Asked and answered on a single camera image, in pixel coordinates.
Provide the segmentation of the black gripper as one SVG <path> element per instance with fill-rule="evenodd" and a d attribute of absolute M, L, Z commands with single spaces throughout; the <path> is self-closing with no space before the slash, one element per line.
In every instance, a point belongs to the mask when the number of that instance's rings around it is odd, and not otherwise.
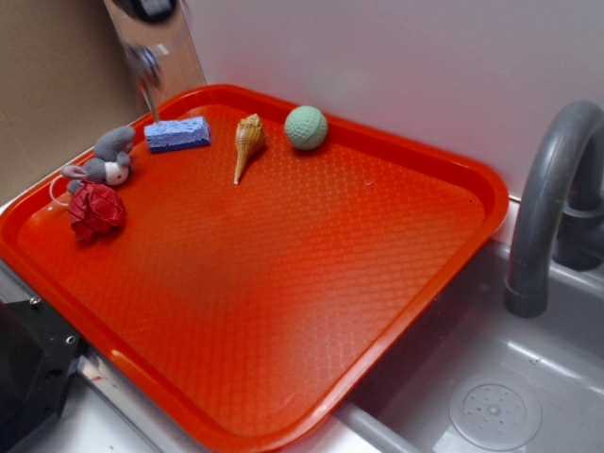
<path fill-rule="evenodd" d="M 113 0 L 128 17 L 143 23 L 164 23 L 172 18 L 177 0 Z"/>

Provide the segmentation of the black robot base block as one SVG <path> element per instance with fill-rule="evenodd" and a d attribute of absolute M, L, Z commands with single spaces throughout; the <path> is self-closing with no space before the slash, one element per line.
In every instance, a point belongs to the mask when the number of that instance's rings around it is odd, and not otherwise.
<path fill-rule="evenodd" d="M 1 450 L 16 452 L 62 416 L 84 345 L 48 303 L 1 305 Z"/>

